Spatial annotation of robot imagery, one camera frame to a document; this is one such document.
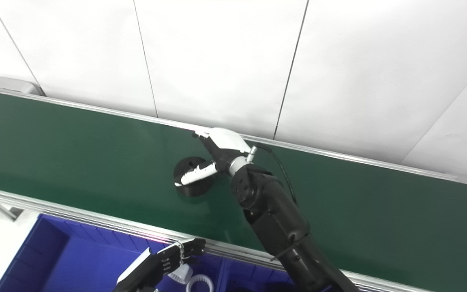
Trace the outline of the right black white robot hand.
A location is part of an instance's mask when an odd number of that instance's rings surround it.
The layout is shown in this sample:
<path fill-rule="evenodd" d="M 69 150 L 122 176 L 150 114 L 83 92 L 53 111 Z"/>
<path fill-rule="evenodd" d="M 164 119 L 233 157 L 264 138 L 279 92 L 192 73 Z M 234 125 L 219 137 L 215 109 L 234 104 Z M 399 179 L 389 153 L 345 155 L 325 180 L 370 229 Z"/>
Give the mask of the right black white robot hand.
<path fill-rule="evenodd" d="M 239 133 L 215 127 L 207 131 L 195 131 L 194 136 L 204 145 L 212 159 L 176 177 L 176 187 L 190 185 L 217 173 L 234 176 L 243 166 L 253 161 L 252 148 Z"/>

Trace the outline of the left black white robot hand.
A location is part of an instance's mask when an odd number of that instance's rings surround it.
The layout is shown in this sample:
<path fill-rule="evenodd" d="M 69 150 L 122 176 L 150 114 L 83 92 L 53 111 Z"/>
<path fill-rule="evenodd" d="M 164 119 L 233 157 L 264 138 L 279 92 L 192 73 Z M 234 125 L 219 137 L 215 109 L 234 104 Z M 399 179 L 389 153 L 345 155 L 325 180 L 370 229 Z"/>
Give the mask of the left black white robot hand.
<path fill-rule="evenodd" d="M 204 255 L 205 246 L 206 240 L 196 237 L 177 241 L 157 253 L 147 248 L 120 274 L 112 291 L 153 292 L 164 276 Z"/>

